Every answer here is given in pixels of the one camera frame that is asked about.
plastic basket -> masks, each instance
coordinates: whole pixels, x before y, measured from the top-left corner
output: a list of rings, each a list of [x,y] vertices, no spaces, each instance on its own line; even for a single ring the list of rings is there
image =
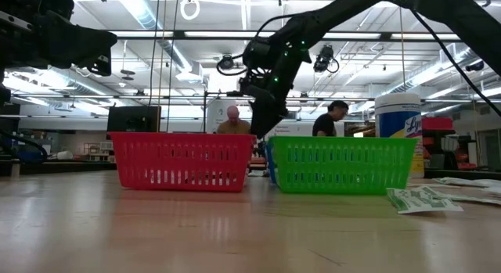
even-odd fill
[[[111,132],[120,183],[131,189],[240,192],[255,137]]]
[[[383,195],[405,188],[416,141],[275,136],[269,144],[283,192]]]
[[[268,142],[266,143],[266,160],[268,161],[268,172],[269,177],[272,179],[272,183],[276,184],[275,178],[275,164],[272,159],[272,145]]]

bald man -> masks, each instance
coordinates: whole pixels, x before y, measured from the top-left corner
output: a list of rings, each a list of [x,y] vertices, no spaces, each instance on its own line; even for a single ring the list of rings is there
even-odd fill
[[[219,124],[218,134],[249,134],[251,125],[239,118],[240,112],[236,106],[228,107],[228,120]]]

person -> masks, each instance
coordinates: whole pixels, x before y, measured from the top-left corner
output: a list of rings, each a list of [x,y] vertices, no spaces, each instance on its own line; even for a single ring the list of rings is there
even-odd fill
[[[313,124],[312,136],[336,136],[334,122],[342,120],[348,113],[348,104],[337,100],[328,107],[328,112],[315,120]]]
[[[251,124],[239,118],[240,112],[236,106],[228,107],[228,120],[219,124],[218,134],[250,134]]]

red basket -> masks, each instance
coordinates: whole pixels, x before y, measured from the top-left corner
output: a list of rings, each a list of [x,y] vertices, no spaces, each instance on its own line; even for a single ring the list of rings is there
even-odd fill
[[[241,192],[253,135],[110,132],[120,183],[131,189]]]

disinfecting wipes container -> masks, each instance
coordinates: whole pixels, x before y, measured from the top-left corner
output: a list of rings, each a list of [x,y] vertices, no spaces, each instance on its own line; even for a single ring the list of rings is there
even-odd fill
[[[410,176],[424,177],[421,100],[417,94],[395,93],[376,98],[376,136],[418,138]]]

